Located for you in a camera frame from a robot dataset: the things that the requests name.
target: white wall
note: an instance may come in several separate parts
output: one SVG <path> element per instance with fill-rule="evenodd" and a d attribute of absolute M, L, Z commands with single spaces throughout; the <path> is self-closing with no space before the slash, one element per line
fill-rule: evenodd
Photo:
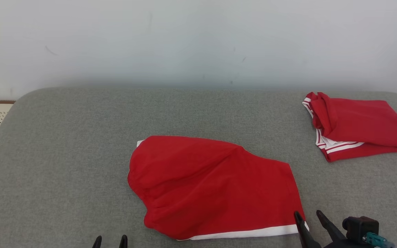
<path fill-rule="evenodd" d="M 0 99 L 79 79 L 397 92 L 397 0 L 0 0 Z"/>

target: white trim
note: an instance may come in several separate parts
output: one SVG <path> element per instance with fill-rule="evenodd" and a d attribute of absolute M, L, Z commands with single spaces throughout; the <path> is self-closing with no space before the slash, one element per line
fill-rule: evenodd
<path fill-rule="evenodd" d="M 309 104 L 306 104 L 306 103 L 304 103 L 303 102 L 303 106 L 304 106 L 304 108 L 306 108 L 307 109 L 307 111 L 309 111 L 309 113 L 310 113 L 310 116 L 312 116 L 312 119 L 313 119 L 313 114 L 312 114 L 312 110 L 310 110 L 310 108 L 309 108 Z"/>
<path fill-rule="evenodd" d="M 140 143 L 142 143 L 142 141 L 144 141 L 144 139 L 137 141 L 137 146 L 136 147 L 139 147 L 139 145 L 140 145 Z"/>
<path fill-rule="evenodd" d="M 345 149 L 355 148 L 355 147 L 361 146 L 362 144 L 364 144 L 364 142 L 359 142 L 356 144 L 350 144 L 350 145 L 345 145 L 345 146 L 339 146 L 339 147 L 332 148 L 332 149 L 326 149 L 326 152 L 327 152 L 327 154 L 330 154 L 335 151 L 342 151 Z"/>
<path fill-rule="evenodd" d="M 310 102 L 311 99 L 306 97 L 304 99 L 304 102 L 302 102 L 304 108 L 306 108 L 307 111 L 309 111 L 310 116 L 312 116 L 313 119 L 313 110 L 311 110 L 310 105 L 307 102 Z M 332 153 L 336 151 L 342 151 L 345 149 L 350 149 L 350 148 L 355 148 L 358 147 L 364 143 L 362 142 L 357 142 L 357 141 L 335 141 L 331 140 L 329 138 L 324 137 L 321 135 L 321 129 L 315 128 L 315 145 L 318 146 L 320 149 L 326 149 L 326 153 Z"/>
<path fill-rule="evenodd" d="M 309 226 L 306 222 L 304 222 L 307 230 L 309 230 Z M 193 236 L 187 240 L 202 240 L 202 239 L 223 239 L 223 238 L 247 238 L 247 237 L 269 237 L 269 236 L 277 236 L 277 235 L 286 235 L 286 234 L 297 234 L 298 228 L 296 224 L 287 225 L 287 226 L 272 226 L 266 227 L 263 229 L 256 229 L 250 231 L 238 231 L 238 232 L 221 232 L 219 234 L 205 234 Z"/>

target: red garment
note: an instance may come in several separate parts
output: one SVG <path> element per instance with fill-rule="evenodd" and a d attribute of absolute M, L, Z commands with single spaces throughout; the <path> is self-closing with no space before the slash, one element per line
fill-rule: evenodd
<path fill-rule="evenodd" d="M 178 240 L 297 233 L 303 214 L 287 163 L 223 141 L 151 136 L 130 161 L 128 184 L 148 228 Z"/>
<path fill-rule="evenodd" d="M 397 113 L 387 102 L 331 99 L 311 92 L 303 105 L 312 115 L 316 145 L 327 161 L 397 152 Z"/>

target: gray fabric surface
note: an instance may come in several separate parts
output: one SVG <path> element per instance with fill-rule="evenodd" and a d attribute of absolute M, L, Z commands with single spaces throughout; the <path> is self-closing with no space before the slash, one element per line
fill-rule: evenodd
<path fill-rule="evenodd" d="M 348 216 L 380 222 L 397 244 L 397 153 L 328 163 L 301 105 L 307 92 L 172 89 L 34 91 L 0 127 L 0 248 L 103 248 L 129 237 L 131 248 L 300 247 L 297 234 L 175 241 L 143 224 L 145 206 L 126 182 L 136 142 L 150 135 L 224 140 L 288 162 L 311 233 L 321 245 L 322 210 L 338 227 Z M 327 92 L 386 100 L 397 94 Z"/>

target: folded red shorts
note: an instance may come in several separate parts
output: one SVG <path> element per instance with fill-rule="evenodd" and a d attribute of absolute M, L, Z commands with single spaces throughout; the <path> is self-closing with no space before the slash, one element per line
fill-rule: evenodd
<path fill-rule="evenodd" d="M 128 184 L 148 228 L 177 240 L 295 234 L 304 218 L 287 163 L 223 141 L 150 136 L 134 151 Z"/>
<path fill-rule="evenodd" d="M 303 101 L 326 160 L 397 152 L 397 113 L 385 101 L 331 99 L 311 92 Z"/>

